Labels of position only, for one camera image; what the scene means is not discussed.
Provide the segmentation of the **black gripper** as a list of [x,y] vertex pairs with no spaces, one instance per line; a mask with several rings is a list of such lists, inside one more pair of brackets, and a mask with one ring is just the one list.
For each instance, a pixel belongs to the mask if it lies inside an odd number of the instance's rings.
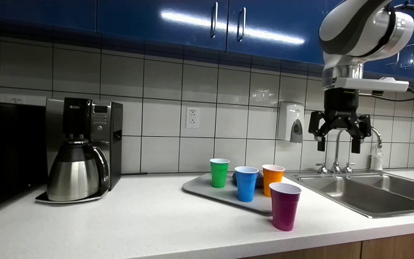
[[358,114],[360,94],[356,90],[334,88],[324,94],[324,110],[314,111],[310,133],[318,141],[318,152],[325,152],[325,136],[333,130],[347,130],[353,137],[351,153],[361,153],[361,140],[371,136],[371,117]]

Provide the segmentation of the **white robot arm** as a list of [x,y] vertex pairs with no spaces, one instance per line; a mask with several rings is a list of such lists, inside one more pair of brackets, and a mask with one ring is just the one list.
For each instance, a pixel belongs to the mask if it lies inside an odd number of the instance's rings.
[[360,93],[406,93],[410,87],[389,77],[366,80],[364,65],[397,55],[413,32],[414,19],[397,12],[392,0],[344,0],[328,13],[320,28],[324,110],[314,111],[310,121],[320,152],[333,130],[346,130],[351,152],[361,152],[363,140],[371,136],[371,117],[357,113]]

